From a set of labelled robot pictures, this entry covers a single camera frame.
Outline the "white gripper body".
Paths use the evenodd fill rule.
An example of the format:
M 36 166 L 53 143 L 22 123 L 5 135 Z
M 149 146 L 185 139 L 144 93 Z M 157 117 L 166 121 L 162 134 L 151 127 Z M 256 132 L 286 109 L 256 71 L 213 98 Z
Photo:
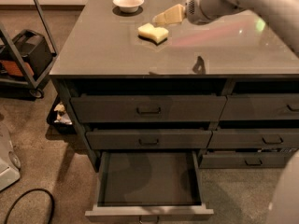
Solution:
M 238 6 L 227 0 L 186 0 L 185 4 L 186 19 L 195 25 L 208 24 L 239 11 Z

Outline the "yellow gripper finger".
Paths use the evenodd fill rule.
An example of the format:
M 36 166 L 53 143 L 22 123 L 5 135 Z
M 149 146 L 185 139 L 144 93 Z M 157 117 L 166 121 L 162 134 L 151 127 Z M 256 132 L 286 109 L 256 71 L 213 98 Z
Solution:
M 152 22 L 156 25 L 164 26 L 169 24 L 182 23 L 186 18 L 185 6 L 181 4 L 174 5 L 166 11 L 156 15 Z

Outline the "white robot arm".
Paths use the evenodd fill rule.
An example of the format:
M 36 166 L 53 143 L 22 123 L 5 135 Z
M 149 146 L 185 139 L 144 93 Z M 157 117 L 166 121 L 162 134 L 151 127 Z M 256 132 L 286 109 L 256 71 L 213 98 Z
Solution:
M 157 25 L 190 23 L 203 25 L 223 16 L 251 10 L 261 17 L 285 45 L 299 56 L 299 0 L 186 0 L 156 15 Z

